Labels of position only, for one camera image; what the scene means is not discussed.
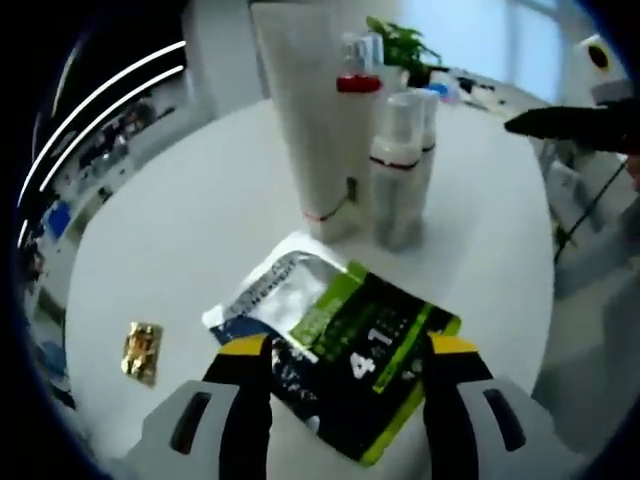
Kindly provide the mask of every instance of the window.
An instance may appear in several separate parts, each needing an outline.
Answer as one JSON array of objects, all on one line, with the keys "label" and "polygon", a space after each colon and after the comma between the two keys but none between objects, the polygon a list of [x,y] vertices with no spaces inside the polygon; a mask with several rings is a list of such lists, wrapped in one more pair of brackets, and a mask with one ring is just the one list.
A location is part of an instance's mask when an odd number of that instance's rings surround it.
[{"label": "window", "polygon": [[446,65],[507,81],[505,0],[409,0],[402,23],[420,30]]},{"label": "window", "polygon": [[401,22],[446,65],[559,100],[563,36],[557,0],[407,0]]},{"label": "window", "polygon": [[558,22],[524,5],[513,5],[515,78],[513,83],[548,102],[558,100],[562,75],[562,32]]}]

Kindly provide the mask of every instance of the potted plant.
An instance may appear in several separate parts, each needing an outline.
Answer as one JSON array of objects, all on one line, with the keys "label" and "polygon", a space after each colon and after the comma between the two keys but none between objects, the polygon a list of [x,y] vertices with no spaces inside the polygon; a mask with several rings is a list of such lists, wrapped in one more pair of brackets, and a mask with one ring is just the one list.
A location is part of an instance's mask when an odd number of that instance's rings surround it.
[{"label": "potted plant", "polygon": [[435,58],[442,65],[442,57],[422,43],[422,34],[412,28],[404,28],[392,22],[367,17],[367,27],[378,33],[384,41],[385,65],[397,66],[409,74],[408,86],[425,87],[429,84],[432,66],[422,62],[424,55]]}]

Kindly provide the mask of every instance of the gold packet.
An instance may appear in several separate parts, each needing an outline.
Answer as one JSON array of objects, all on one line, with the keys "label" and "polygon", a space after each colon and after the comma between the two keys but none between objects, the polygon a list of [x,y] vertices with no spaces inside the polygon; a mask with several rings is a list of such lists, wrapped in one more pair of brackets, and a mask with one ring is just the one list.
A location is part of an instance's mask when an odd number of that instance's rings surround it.
[{"label": "gold packet", "polygon": [[161,336],[160,325],[131,322],[121,364],[127,376],[149,387],[155,384]]}]

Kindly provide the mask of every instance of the black cable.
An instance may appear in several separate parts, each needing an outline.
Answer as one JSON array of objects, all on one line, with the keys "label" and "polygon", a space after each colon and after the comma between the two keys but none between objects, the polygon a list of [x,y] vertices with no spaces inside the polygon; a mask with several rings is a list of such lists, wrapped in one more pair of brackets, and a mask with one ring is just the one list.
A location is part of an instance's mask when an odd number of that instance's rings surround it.
[{"label": "black cable", "polygon": [[598,194],[593,198],[593,200],[591,200],[591,203],[589,203],[589,205],[587,205],[587,208],[584,209],[584,213],[582,214],[582,216],[578,219],[578,221],[573,225],[573,227],[571,227],[571,229],[564,236],[563,242],[558,247],[558,251],[556,252],[556,256],[555,256],[555,258],[553,260],[554,263],[556,263],[556,264],[558,263],[558,261],[560,260],[560,255],[562,254],[563,250],[567,246],[567,243],[571,240],[573,234],[576,233],[576,230],[578,230],[578,228],[580,228],[580,225],[582,225],[584,223],[584,221],[587,218],[589,218],[589,215],[591,215],[591,213],[593,213],[595,208],[598,206],[598,202],[600,201],[602,196],[609,189],[609,187],[614,182],[614,180],[616,178],[618,178],[618,175],[620,175],[620,173],[625,169],[626,166],[627,166],[627,161],[625,160],[624,162],[622,162],[620,167],[618,167],[616,172],[613,175],[611,175],[611,178],[609,180],[607,180],[607,182],[602,186],[602,188],[600,189]]}]

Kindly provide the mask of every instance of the green leaves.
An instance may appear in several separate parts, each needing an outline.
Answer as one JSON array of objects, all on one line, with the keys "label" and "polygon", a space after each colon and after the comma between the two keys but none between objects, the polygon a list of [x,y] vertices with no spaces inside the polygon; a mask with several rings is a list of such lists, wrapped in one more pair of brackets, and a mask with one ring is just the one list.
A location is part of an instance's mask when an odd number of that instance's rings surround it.
[{"label": "green leaves", "polygon": [[379,33],[384,40],[384,62],[387,65],[402,67],[410,73],[423,72],[422,56],[435,57],[442,64],[442,57],[422,43],[422,33],[412,28],[404,28],[392,22],[382,22],[374,17],[367,17],[370,31]]}]

